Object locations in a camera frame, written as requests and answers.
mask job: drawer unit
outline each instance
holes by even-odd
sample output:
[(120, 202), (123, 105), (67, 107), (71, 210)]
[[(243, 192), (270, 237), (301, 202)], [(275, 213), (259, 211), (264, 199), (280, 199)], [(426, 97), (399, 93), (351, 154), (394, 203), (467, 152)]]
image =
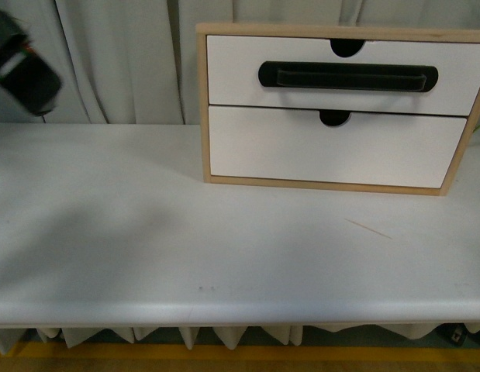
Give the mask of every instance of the drawer unit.
[(205, 181), (445, 195), (480, 32), (198, 25)]

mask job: drawer pull hole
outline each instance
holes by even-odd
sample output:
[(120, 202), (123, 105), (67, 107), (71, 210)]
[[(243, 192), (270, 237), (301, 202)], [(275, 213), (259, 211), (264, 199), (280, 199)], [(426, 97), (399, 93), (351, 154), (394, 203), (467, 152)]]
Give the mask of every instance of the drawer pull hole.
[(331, 49), (342, 58), (352, 57), (364, 46), (365, 40), (331, 39)]
[(350, 111), (319, 110), (320, 121), (325, 126), (342, 126), (350, 118)]

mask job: black object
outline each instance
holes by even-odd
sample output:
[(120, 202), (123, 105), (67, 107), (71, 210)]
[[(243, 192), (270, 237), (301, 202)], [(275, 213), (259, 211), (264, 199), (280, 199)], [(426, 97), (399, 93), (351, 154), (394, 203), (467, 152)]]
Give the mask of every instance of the black object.
[(432, 66), (264, 62), (258, 79), (265, 87), (426, 92), (434, 88)]
[(319, 119), (326, 126), (341, 126), (350, 118), (351, 112), (344, 110), (319, 110)]
[(29, 46), (27, 35), (0, 10), (0, 85), (29, 112), (42, 116), (54, 108), (60, 78)]
[(342, 58), (348, 58), (357, 54), (364, 46), (364, 40), (356, 39), (331, 39), (331, 49)]
[(449, 343), (455, 346), (464, 345), (468, 330), (463, 323), (445, 323), (437, 327), (440, 333)]

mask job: curtain fold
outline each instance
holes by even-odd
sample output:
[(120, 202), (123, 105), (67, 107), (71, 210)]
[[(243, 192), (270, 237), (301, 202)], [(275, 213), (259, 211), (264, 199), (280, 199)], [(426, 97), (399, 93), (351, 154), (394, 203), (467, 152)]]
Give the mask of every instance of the curtain fold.
[[(383, 324), (380, 325), (383, 329), (387, 329), (407, 339), (420, 339), (430, 332), (432, 332), (440, 323), (423, 323), (423, 324)], [(365, 326), (365, 324), (355, 323), (323, 323), (306, 325), (329, 332), (339, 332), (344, 329), (350, 329), (358, 326)], [(480, 332), (480, 323), (465, 323), (470, 333)], [(181, 337), (186, 347), (191, 350), (195, 345), (195, 340), (199, 334), (201, 327), (178, 327)], [(243, 334), (247, 331), (247, 326), (221, 326), (212, 327), (214, 333), (219, 337), (221, 342), (230, 350), (236, 349), (241, 341)], [(282, 343), (293, 346), (300, 346), (303, 339), (303, 325), (269, 325), (261, 327), (268, 335)], [(111, 330), (128, 343), (135, 343), (141, 341), (149, 336), (158, 327), (120, 327), (112, 328)], [(66, 346), (71, 348), (79, 345), (93, 337), (103, 328), (63, 328), (61, 336), (64, 338)], [(0, 329), (0, 353), (7, 354), (11, 348), (21, 339), (26, 332), (26, 329)], [(40, 338), (44, 342), (48, 342), (57, 336), (59, 329), (38, 329)]]

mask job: black drawer handle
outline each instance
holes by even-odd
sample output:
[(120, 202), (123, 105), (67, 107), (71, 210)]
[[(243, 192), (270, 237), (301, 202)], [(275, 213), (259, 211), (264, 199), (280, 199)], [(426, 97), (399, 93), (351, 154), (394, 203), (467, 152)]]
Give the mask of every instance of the black drawer handle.
[(258, 78), (265, 87), (426, 92), (438, 71), (432, 66), (264, 62)]

